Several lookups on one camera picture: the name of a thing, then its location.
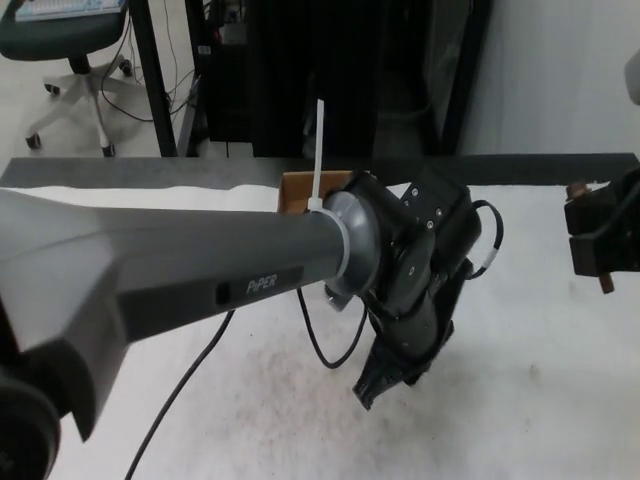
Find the piper logo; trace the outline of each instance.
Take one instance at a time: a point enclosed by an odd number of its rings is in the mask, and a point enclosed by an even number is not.
[[[247,285],[246,293],[256,293],[260,290],[268,290],[269,288],[275,287],[276,280],[278,280],[278,275],[267,275],[265,277],[258,278],[257,280],[251,280]]]

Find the chair wheel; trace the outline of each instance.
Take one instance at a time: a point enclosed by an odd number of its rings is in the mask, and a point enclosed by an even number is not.
[[[130,60],[123,60],[118,66],[118,68],[120,68],[120,71],[123,73],[125,77],[133,76],[133,66],[131,65]]]
[[[27,140],[27,145],[31,150],[38,150],[40,147],[42,147],[42,143],[40,142],[40,135],[38,135],[37,133],[34,133],[30,137],[28,137],[26,140]]]
[[[50,83],[45,83],[44,88],[47,92],[49,92],[54,97],[60,95],[60,87],[56,87],[55,85],[51,85]]]
[[[102,147],[102,155],[106,158],[116,156],[116,147],[113,146],[113,143],[110,143],[108,147]]]

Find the screw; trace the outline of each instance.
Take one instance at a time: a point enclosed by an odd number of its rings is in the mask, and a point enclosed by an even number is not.
[[[567,201],[581,197],[585,193],[589,193],[591,189],[584,180],[572,183],[567,187]]]
[[[615,287],[613,286],[613,279],[611,278],[610,273],[605,273],[604,275],[600,275],[598,277],[598,280],[600,280],[600,287],[602,288],[602,293],[604,293],[605,295],[615,290]]]

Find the white wall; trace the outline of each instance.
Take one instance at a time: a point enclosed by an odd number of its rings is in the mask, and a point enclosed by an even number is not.
[[[462,152],[640,154],[640,1],[494,1]]]

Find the office chair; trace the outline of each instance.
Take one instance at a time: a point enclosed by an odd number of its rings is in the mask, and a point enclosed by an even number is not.
[[[0,53],[11,60],[20,61],[66,58],[73,71],[63,77],[44,78],[46,90],[58,98],[51,103],[46,113],[28,126],[25,135],[27,145],[30,149],[40,148],[38,132],[66,115],[84,97],[91,108],[102,153],[105,157],[113,157],[115,148],[104,129],[98,108],[98,95],[101,88],[105,92],[116,94],[136,88],[135,85],[109,78],[117,69],[125,76],[131,76],[131,63],[119,55],[114,62],[92,68],[87,55],[120,40],[126,9],[114,14],[19,23],[15,21],[15,12],[22,1],[11,0],[0,20]]]

